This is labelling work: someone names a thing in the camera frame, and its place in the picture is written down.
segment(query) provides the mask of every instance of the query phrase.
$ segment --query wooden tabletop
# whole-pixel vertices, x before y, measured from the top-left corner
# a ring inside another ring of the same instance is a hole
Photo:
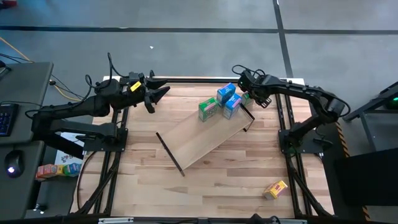
[[[129,110],[129,135],[119,166],[112,216],[249,218],[258,213],[262,217],[294,217],[289,190],[276,200],[262,196],[264,189],[274,182],[283,180],[289,185],[285,158],[279,149],[280,127],[274,98],[266,109],[257,105],[251,108],[256,120],[247,133],[240,131],[232,136],[185,169],[186,176],[182,177],[155,133],[172,129],[196,112],[199,102],[214,97],[223,85],[172,83],[169,86],[170,91],[155,106],[156,113],[149,114],[143,104]],[[308,101],[291,100],[296,121],[311,116]],[[93,123],[110,122],[111,115],[95,118]],[[98,185],[103,157],[101,152],[94,155],[82,175],[81,203]],[[333,213],[321,160],[313,154],[303,154],[302,158],[308,188]],[[104,192],[102,209],[108,189]],[[304,213],[299,187],[297,193]],[[76,200],[71,212],[75,210]]]

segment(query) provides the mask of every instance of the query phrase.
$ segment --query yellow box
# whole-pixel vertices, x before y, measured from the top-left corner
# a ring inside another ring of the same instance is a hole
[[[57,165],[57,173],[55,174],[55,175],[65,175],[64,173],[63,173],[63,167],[64,167],[65,165]]]
[[[281,180],[270,185],[262,194],[267,200],[273,200],[277,199],[286,188],[287,185],[283,180]]]

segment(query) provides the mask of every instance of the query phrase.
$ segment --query black desk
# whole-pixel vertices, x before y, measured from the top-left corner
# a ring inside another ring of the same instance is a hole
[[[0,80],[0,101],[42,104],[53,64],[22,63],[9,66],[12,71]],[[0,220],[24,218],[31,203],[35,174],[43,157],[44,144],[41,141],[29,142],[32,138],[32,121],[25,118],[24,112],[38,108],[34,105],[21,105],[12,136],[0,140]],[[4,169],[4,158],[12,149],[24,152],[25,171],[16,179],[9,178]]]

